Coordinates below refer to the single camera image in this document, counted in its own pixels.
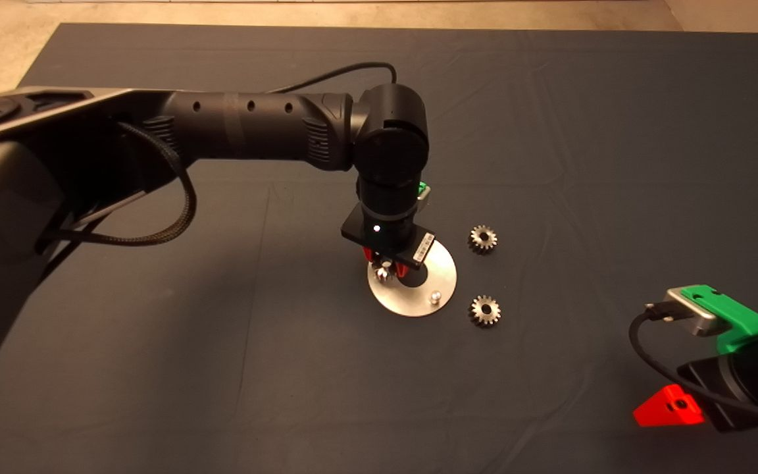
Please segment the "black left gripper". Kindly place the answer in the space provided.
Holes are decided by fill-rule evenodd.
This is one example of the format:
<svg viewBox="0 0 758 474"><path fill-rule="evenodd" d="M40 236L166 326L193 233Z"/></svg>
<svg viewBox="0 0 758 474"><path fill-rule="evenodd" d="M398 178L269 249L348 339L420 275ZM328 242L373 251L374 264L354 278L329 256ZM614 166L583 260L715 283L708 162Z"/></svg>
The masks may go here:
<svg viewBox="0 0 758 474"><path fill-rule="evenodd" d="M373 215L366 207L357 204L341 225L342 236L362 251L368 262L376 255L394 262L396 277L406 277L410 267L421 267L436 243L436 235L416 224L417 210L412 208L400 219Z"/></svg>

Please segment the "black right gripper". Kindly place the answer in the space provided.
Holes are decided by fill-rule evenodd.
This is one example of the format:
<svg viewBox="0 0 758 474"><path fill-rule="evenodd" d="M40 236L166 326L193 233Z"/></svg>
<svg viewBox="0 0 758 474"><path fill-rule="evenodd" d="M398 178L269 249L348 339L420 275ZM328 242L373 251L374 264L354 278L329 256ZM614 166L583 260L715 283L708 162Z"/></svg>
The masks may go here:
<svg viewBox="0 0 758 474"><path fill-rule="evenodd" d="M758 341L733 353L684 363L676 374L714 395L758 408ZM720 433L758 428L758 417L703 396L692 397L679 384L656 391L632 411L632 416L640 427L688 426L706 423L701 409Z"/></svg>

